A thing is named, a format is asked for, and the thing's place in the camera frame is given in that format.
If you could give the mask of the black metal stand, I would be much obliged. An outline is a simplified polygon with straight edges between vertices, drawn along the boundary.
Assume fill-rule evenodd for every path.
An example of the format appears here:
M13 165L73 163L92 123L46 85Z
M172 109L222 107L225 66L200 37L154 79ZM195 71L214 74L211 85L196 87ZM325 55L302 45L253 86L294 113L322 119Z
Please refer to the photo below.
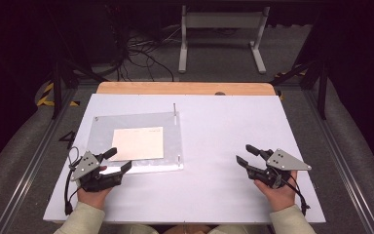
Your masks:
M53 118L56 119L64 106L62 99L61 83L64 82L68 89L75 89L78 84L78 77L74 74L74 70L78 70L89 78L101 83L106 79L84 68L78 63L67 58L62 52L53 53L53 78L55 105Z
M302 90L311 90L315 84L318 84L318 100L317 100L317 110L319 116L325 120L325 100L326 100L326 90L327 90L327 79L328 79L328 69L323 60L312 60L306 63L296 65L290 71L275 77L270 84L272 86L277 86L284 83L290 78L297 76L298 74L304 72L302 80L299 82L299 87Z

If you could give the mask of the white metal stand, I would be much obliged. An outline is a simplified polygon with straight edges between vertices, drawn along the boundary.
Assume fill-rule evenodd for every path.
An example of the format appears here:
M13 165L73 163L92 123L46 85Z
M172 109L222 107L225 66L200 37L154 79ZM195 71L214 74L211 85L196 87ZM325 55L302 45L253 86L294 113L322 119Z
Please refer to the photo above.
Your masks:
M259 46L270 14L270 8L265 7L258 12L249 13L227 13L227 12L189 12L186 6L181 12L181 47L179 54L178 72L187 71L188 58L188 28L233 28L233 29L256 29L257 34L254 41L249 42L256 67L260 74L267 72L264 61L261 57Z

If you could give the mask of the clear acrylic photo frame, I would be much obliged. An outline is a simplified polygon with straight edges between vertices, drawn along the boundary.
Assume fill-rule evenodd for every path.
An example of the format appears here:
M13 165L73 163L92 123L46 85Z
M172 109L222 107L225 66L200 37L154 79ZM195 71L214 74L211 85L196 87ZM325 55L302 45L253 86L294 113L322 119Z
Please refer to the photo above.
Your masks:
M181 122L177 114L177 125L174 126L173 112L94 117L87 149L95 154L106 152L113 147L112 139L115 130L148 127L164 128L164 157L162 159L128 160L132 161L129 173L161 173L182 170L184 162ZM180 168L177 167L178 155L181 156ZM128 161L111 161L109 158L103 164L110 169L119 169Z

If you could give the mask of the person's body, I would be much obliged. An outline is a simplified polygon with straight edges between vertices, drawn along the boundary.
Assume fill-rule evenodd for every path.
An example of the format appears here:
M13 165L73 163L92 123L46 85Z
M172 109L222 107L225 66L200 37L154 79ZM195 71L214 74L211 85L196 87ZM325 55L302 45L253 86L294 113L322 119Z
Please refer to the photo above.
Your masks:
M114 234L276 234L270 225L175 225L160 232L158 228L144 224L122 224Z

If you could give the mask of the aluminium floor rail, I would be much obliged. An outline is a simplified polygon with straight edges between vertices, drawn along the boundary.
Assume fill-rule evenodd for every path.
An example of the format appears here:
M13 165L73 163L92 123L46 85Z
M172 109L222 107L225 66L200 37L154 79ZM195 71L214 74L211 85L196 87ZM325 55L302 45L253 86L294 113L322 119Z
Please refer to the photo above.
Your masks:
M318 112L318 102L311 91L303 91L305 100L318 121L318 125L324 134L325 140L330 148L331 156L335 167L344 183L350 199L355 207L359 219L367 234L374 234L374 214L371 212L368 203L359 187L356 179L344 157L344 154L337 143L328 123Z
M64 95L60 100L61 108L55 118L52 118L49 125L44 132L37 149L35 150L28 166L26 167L20 181L17 183L17 187L8 202L4 212L0 216L0 234L7 234L8 229L12 225L16 214L19 211L23 200L25 199L33 180L35 179L39 168L43 162L43 158L48 151L50 141L52 140L55 131L67 109L70 101L74 98L76 89L66 89Z

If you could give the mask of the person's left hand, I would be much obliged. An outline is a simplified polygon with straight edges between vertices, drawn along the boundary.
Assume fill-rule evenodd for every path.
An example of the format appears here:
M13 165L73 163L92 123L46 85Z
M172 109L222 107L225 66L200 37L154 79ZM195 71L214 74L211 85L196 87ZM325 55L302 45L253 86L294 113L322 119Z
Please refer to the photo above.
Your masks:
M87 192L83 188L80 188L77 192L77 196L79 202L102 210L104 208L105 199L110 192L111 188L104 189L98 192Z

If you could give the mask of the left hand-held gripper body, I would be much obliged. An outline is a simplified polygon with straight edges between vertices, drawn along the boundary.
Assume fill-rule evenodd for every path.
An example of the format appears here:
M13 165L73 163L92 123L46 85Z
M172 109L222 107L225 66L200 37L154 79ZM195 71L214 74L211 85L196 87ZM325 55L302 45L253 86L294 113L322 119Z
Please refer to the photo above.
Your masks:
M122 177L113 176L113 173L103 175L100 172L101 162L97 160L98 155L87 151L73 166L71 180L87 192L98 192L120 185L122 182Z

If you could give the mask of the yellow black floor tape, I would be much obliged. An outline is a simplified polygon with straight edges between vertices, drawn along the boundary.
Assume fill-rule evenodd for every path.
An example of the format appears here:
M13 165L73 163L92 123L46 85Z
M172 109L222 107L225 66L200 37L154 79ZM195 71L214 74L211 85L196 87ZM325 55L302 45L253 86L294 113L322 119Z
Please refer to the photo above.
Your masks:
M47 87L45 88L43 94L37 101L38 106L54 106L55 102L53 100L48 100L51 90L54 88L54 83L50 82Z

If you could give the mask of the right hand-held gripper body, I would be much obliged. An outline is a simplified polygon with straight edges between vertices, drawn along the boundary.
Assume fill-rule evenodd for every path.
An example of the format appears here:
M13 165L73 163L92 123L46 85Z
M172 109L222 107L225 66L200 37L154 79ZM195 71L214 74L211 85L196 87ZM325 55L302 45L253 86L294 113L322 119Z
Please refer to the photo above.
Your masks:
M266 162L266 168L261 170L254 167L255 174L247 173L247 176L252 180L260 180L273 189L283 187L290 179L292 171L310 171L312 169L310 165L282 149L262 151L265 152L266 158L260 157Z

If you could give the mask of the photo card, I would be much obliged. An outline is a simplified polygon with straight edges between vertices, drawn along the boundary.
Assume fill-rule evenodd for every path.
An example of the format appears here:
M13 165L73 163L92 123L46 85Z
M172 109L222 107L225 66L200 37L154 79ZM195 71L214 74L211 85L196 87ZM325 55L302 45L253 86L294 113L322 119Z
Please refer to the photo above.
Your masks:
M130 128L114 131L112 146L117 153L111 161L149 160L164 157L164 128Z

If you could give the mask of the person's right hand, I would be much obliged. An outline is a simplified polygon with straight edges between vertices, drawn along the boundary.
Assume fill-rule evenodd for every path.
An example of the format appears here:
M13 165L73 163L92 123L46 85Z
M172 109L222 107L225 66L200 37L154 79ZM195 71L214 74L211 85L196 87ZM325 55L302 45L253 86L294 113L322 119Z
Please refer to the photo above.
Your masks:
M254 184L265 195L273 212L284 210L295 204L296 193L287 185L273 189L257 179Z

